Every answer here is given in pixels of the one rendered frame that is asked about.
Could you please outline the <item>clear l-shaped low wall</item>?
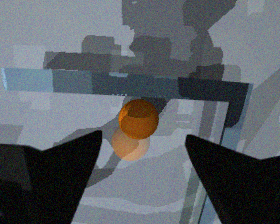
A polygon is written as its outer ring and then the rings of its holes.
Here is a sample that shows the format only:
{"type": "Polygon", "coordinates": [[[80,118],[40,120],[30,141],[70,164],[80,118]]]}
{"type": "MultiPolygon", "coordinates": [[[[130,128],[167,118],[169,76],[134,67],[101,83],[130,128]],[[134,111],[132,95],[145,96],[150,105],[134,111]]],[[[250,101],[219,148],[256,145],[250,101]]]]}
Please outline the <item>clear l-shaped low wall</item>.
{"type": "MultiPolygon", "coordinates": [[[[229,102],[219,145],[236,151],[254,83],[197,78],[56,69],[1,68],[4,90],[229,102]]],[[[205,195],[198,224],[213,224],[205,195]]]]}

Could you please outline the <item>low clear glass walls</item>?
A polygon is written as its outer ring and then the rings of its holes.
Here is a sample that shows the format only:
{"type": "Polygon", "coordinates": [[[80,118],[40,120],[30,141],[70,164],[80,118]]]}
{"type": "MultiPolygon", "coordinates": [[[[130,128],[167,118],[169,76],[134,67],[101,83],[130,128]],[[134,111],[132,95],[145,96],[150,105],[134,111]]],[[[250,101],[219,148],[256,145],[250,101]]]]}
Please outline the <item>low clear glass walls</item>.
{"type": "MultiPolygon", "coordinates": [[[[219,144],[229,102],[201,100],[195,136],[219,144]]],[[[191,160],[176,224],[198,224],[205,195],[191,160]]]]}

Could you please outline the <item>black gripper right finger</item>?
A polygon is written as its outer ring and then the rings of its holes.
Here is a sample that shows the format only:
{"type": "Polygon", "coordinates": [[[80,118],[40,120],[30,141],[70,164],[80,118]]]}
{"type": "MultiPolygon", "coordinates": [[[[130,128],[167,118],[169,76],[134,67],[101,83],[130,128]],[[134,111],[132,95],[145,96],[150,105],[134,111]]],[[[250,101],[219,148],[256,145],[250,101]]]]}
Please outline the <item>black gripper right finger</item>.
{"type": "Polygon", "coordinates": [[[269,224],[280,205],[280,156],[256,159],[188,134],[185,149],[222,224],[269,224]]]}

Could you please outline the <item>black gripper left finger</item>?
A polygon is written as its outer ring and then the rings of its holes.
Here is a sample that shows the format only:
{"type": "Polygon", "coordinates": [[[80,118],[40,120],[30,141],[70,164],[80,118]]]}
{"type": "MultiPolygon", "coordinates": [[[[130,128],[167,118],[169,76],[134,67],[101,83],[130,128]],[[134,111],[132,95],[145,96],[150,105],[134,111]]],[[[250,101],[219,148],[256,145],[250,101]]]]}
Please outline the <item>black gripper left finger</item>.
{"type": "Polygon", "coordinates": [[[101,130],[44,151],[0,144],[0,187],[22,192],[31,224],[71,224],[101,144],[101,130]]]}

